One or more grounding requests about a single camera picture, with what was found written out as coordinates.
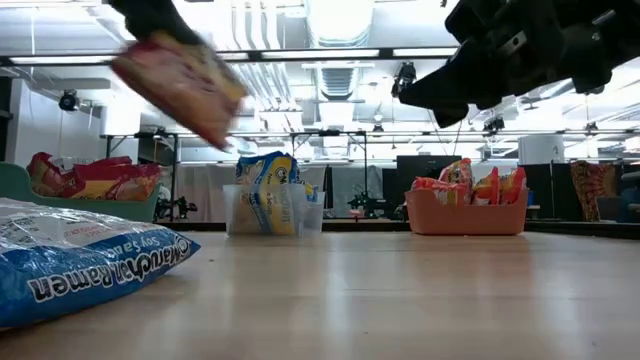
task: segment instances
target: ceiling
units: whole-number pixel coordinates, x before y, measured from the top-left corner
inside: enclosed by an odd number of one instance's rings
[[[238,11],[240,4],[246,6],[247,22],[251,21],[252,5],[259,0],[234,1],[217,0],[214,3],[185,3],[176,1],[181,14],[205,39],[212,40],[218,48],[224,50],[261,47],[256,42],[237,41],[239,34],[233,25],[230,11]],[[277,5],[277,35],[283,48],[297,49],[312,46],[308,35],[307,22],[304,17],[305,8],[302,0],[272,0]],[[375,3],[372,25],[370,27],[368,46],[371,47],[422,47],[422,46],[455,46],[455,39],[444,29],[443,22],[454,6],[449,1],[446,8],[440,8],[439,1],[433,0],[386,0]],[[39,8],[0,8],[0,55],[59,55],[59,54],[97,54],[114,53],[126,44],[131,37],[124,30],[122,17],[110,7],[95,6],[42,6]],[[335,126],[335,119],[323,118],[318,103],[323,101],[318,96],[317,82],[314,80],[315,70],[303,69],[310,63],[292,62],[284,64],[286,79],[291,94],[296,100],[301,114],[300,127],[304,129],[326,128]],[[424,76],[443,64],[440,60],[420,60],[415,62],[418,77]],[[431,130],[433,123],[430,113],[424,109],[399,104],[390,95],[392,78],[397,72],[398,61],[374,61],[367,63],[369,68],[362,69],[358,75],[357,86],[350,101],[354,102],[354,110],[350,120],[344,121],[340,128],[345,130],[371,130],[375,115],[381,115],[379,121],[385,130],[413,131]],[[263,65],[258,71],[265,71]],[[30,69],[13,69],[22,77],[30,74]],[[111,86],[100,89],[80,91],[80,96],[106,106],[116,101],[115,96],[126,90],[126,87],[107,67],[55,67],[36,68],[34,77],[39,82],[56,82],[75,79],[108,79]],[[612,82],[605,92],[591,95],[588,98],[577,95],[566,83],[552,84],[527,94],[526,97],[506,98],[503,103],[491,111],[478,112],[472,110],[467,121],[461,123],[462,130],[482,129],[484,121],[496,114],[502,114],[508,130],[536,129],[583,129],[588,122],[597,121],[600,129],[627,129],[640,126],[640,116],[635,108],[640,99],[635,94],[640,90],[640,61],[634,60],[614,72]],[[278,116],[262,114],[255,116],[255,98],[247,98],[237,121],[237,131],[264,131],[265,123],[269,131],[283,130],[278,123]],[[150,105],[142,116],[143,125],[160,125],[169,130],[183,131],[179,126],[153,109]],[[601,148],[610,148],[622,143],[624,137],[602,137]],[[513,145],[514,139],[504,139]],[[203,146],[197,140],[189,140],[186,146]],[[473,151],[484,145],[480,139],[469,145],[460,144],[463,149]],[[407,151],[415,153],[416,147]],[[440,144],[425,144],[419,151],[434,154],[442,152]]]

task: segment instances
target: wooden table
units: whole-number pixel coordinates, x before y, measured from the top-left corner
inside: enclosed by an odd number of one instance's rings
[[[235,239],[126,298],[0,334],[0,359],[630,359],[640,243],[525,234]]]

